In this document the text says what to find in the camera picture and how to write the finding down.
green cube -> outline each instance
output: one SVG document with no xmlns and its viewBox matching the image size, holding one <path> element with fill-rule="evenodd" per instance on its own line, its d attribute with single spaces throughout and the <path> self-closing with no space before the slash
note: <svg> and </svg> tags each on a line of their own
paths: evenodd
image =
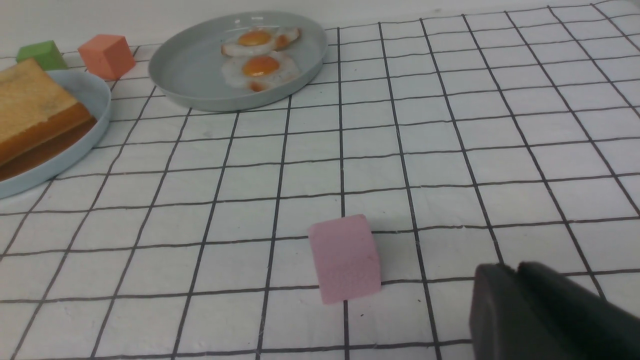
<svg viewBox="0 0 640 360">
<path fill-rule="evenodd" d="M 68 68 L 53 40 L 21 47 L 15 61 L 19 63 L 28 58 L 34 58 L 40 64 L 42 70 L 45 71 Z"/>
</svg>

toy block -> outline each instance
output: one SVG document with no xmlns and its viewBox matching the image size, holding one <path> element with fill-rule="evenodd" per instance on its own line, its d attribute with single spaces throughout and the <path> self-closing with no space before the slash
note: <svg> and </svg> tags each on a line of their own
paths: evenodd
<svg viewBox="0 0 640 360">
<path fill-rule="evenodd" d="M 18 56 L 16 56 L 15 62 L 19 63 L 29 58 L 34 58 L 42 70 L 45 71 L 68 68 L 67 63 L 62 58 L 62 54 L 53 40 L 21 47 L 20 50 L 18 50 Z"/>
<path fill-rule="evenodd" d="M 308 235 L 323 304 L 381 290 L 380 257 L 364 215 L 314 224 Z"/>
<path fill-rule="evenodd" d="M 96 35 L 78 48 L 87 71 L 105 80 L 116 80 L 136 65 L 127 39 L 120 35 Z"/>
</svg>

orange cube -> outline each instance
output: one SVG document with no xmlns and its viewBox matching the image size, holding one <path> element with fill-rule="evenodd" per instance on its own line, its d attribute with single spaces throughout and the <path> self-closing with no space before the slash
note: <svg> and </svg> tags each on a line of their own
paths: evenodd
<svg viewBox="0 0 640 360">
<path fill-rule="evenodd" d="M 105 80 L 116 80 L 136 65 L 127 39 L 120 35 L 96 35 L 78 48 L 87 71 Z"/>
</svg>

egg white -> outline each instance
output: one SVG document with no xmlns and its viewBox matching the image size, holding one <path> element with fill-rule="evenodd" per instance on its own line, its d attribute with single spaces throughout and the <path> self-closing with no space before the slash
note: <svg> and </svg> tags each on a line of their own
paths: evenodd
<svg viewBox="0 0 640 360">
<path fill-rule="evenodd" d="M 271 39 L 266 44 L 244 46 L 237 43 L 238 39 L 250 31 L 262 30 L 271 34 Z M 281 50 L 278 48 L 278 37 L 284 36 L 289 43 L 300 37 L 300 29 L 298 28 L 250 28 L 246 31 L 237 34 L 236 36 L 227 39 L 222 44 L 222 54 L 227 56 L 258 56 L 268 54 L 273 50 Z"/>
<path fill-rule="evenodd" d="M 242 68 L 252 56 L 229 58 L 221 68 L 225 82 L 232 88 L 245 88 L 257 92 L 282 85 L 300 75 L 296 62 L 285 53 L 271 51 L 269 56 L 277 60 L 280 67 L 278 70 L 263 76 L 247 76 L 242 71 Z"/>
</svg>

egg yolk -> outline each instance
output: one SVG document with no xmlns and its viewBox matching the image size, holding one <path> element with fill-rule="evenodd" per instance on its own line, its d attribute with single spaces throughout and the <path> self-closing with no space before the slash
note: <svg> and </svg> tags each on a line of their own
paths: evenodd
<svg viewBox="0 0 640 360">
<path fill-rule="evenodd" d="M 266 44 L 269 40 L 271 40 L 271 34 L 266 31 L 255 30 L 242 34 L 242 36 L 238 38 L 238 44 L 243 46 L 256 46 Z"/>
<path fill-rule="evenodd" d="M 264 76 L 280 68 L 278 60 L 270 56 L 256 56 L 249 59 L 242 68 L 242 72 L 247 76 Z"/>
</svg>

